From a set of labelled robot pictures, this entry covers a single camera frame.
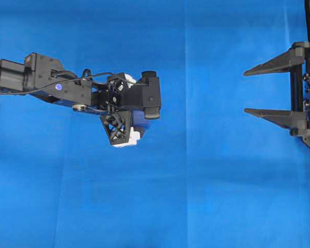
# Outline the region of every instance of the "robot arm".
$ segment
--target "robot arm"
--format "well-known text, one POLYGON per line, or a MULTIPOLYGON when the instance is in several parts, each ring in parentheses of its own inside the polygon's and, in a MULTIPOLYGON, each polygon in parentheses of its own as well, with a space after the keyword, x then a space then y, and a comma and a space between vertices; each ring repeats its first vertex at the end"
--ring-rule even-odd
POLYGON ((310 0, 305 0, 305 12, 308 42, 295 42, 287 52, 243 75, 290 73, 291 111, 246 108, 245 112, 289 129, 310 148, 310 0))
POLYGON ((110 144, 116 147, 135 145, 143 136, 145 129, 134 118, 138 111, 145 119, 160 118, 160 82, 154 71, 143 72, 138 81, 125 73, 91 75, 89 69, 77 77, 58 59, 36 53, 28 55, 24 64, 0 60, 0 95, 26 94, 99 115, 110 144), (101 75, 108 75, 105 84, 93 80, 101 75))

